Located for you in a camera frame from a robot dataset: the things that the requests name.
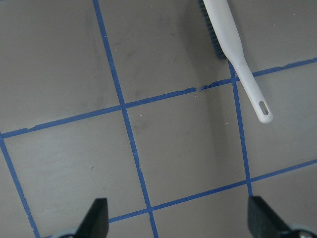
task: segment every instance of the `black bristles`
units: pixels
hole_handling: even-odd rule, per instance
[[[205,19],[205,22],[206,22],[206,25],[207,25],[207,29],[209,31],[210,39],[211,39],[211,42],[212,42],[212,45],[213,45],[214,52],[216,53],[216,55],[217,55],[217,57],[219,59],[226,59],[227,57],[223,53],[222,48],[221,48],[221,46],[219,44],[219,40],[217,38],[217,35],[215,34],[214,29],[212,27],[212,23],[211,23],[210,18],[208,16],[204,1],[203,0],[198,0],[198,5],[199,5],[199,7],[200,7],[200,9],[202,11],[203,17]]]

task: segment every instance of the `floor tile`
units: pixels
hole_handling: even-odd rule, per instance
[[[158,234],[164,238],[251,238],[247,197],[247,188],[242,186],[157,210]]]
[[[97,197],[110,217],[145,208],[121,112],[5,142],[43,237],[78,226]]]
[[[232,86],[129,109],[152,205],[245,180]]]
[[[257,78],[273,113],[262,124],[239,83],[243,126],[252,176],[317,158],[317,64]]]
[[[28,216],[0,153],[0,237],[33,238]]]
[[[92,1],[0,1],[0,130],[118,104]]]
[[[230,77],[196,1],[101,0],[100,6],[127,102]]]
[[[317,1],[228,2],[251,71],[317,57]]]
[[[255,195],[262,196],[288,224],[316,229],[317,165],[252,183]]]
[[[109,224],[107,238],[151,238],[153,232],[148,214],[128,218]]]

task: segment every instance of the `brush handle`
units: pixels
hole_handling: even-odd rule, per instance
[[[271,110],[257,85],[243,54],[240,36],[227,0],[203,0],[223,53],[232,63],[262,123],[273,119]]]
[[[243,60],[232,65],[237,72],[240,82],[249,97],[249,100],[258,116],[259,121],[262,123],[271,122],[273,120],[272,112],[268,107],[268,104],[257,82],[255,81],[247,65],[247,62]]]

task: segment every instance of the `handle hole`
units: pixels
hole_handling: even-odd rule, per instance
[[[267,116],[267,115],[268,115],[268,109],[267,109],[265,103],[264,103],[263,101],[260,101],[260,102],[259,102],[259,106],[260,106],[260,108],[261,108],[263,114],[264,114],[265,116]]]

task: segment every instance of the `metal screw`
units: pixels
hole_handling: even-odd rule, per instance
[[[313,238],[308,232],[299,232],[298,236],[299,238]]]

